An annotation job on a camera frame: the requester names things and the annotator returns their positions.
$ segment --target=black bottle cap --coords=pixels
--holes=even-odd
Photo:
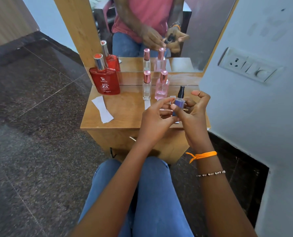
[[[178,96],[177,96],[178,98],[181,98],[181,99],[184,98],[184,89],[185,89],[184,86],[180,87],[179,92],[178,92]]]

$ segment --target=pink shirt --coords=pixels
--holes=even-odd
[[[173,0],[128,0],[133,14],[145,25],[155,29],[161,36],[167,32],[167,20]],[[112,32],[128,34],[135,42],[142,43],[142,39],[116,16]]]

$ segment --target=hand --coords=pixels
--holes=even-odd
[[[171,116],[168,102],[174,100],[174,97],[160,99],[142,114],[142,122],[137,142],[144,143],[152,148],[165,134],[168,128],[178,121],[177,116]]]
[[[188,40],[189,39],[189,35],[187,35],[185,33],[182,33],[178,29],[178,27],[174,26],[174,27],[171,27],[171,28],[169,28],[167,30],[167,33],[165,35],[165,38],[163,39],[163,42],[165,41],[165,39],[168,38],[168,36],[171,33],[173,34],[173,36],[176,36],[175,42],[171,42],[171,43],[167,44],[166,47],[170,49],[170,52],[171,53],[178,53],[178,52],[181,51],[181,49],[180,49],[180,43]]]
[[[190,111],[189,114],[175,104],[171,104],[170,108],[181,119],[187,142],[196,151],[196,154],[214,151],[209,139],[206,123],[206,107],[210,96],[203,91],[192,91],[191,94],[199,96],[200,100],[196,103],[190,98],[186,99],[187,108]]]
[[[166,47],[162,36],[150,26],[142,25],[140,36],[143,44],[152,50],[158,51],[161,47]]]

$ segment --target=bottle cap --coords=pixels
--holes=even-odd
[[[107,47],[107,42],[105,40],[100,41],[102,47],[102,53],[105,57],[109,56],[109,51]]]
[[[165,53],[165,49],[163,48],[163,47],[161,47],[159,50],[158,50],[158,56],[157,56],[157,58],[159,59],[159,60],[164,60],[164,53]]]
[[[105,65],[104,58],[103,58],[102,54],[100,54],[100,53],[95,54],[94,60],[95,60],[95,65],[98,70],[102,71],[102,70],[106,69],[106,65]]]
[[[179,88],[179,92],[178,92],[178,95],[177,95],[178,98],[181,98],[181,99],[184,98],[184,89],[185,89],[184,86],[181,86],[181,87]]]
[[[144,83],[150,83],[151,82],[151,71],[144,71]]]
[[[144,60],[149,61],[150,60],[150,50],[148,48],[144,49]]]
[[[167,75],[168,72],[167,71],[162,71],[161,72],[161,76],[160,76],[160,83],[165,84],[167,81]]]

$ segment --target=red perfume bottle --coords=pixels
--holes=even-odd
[[[106,41],[100,41],[102,46],[102,53],[104,55],[104,58],[106,60],[106,64],[108,68],[115,69],[116,71],[120,70],[120,63],[119,58],[116,55],[110,55],[108,52],[107,42]]]
[[[117,95],[120,93],[118,76],[115,69],[107,68],[102,54],[95,54],[96,67],[89,69],[97,91],[103,95]]]

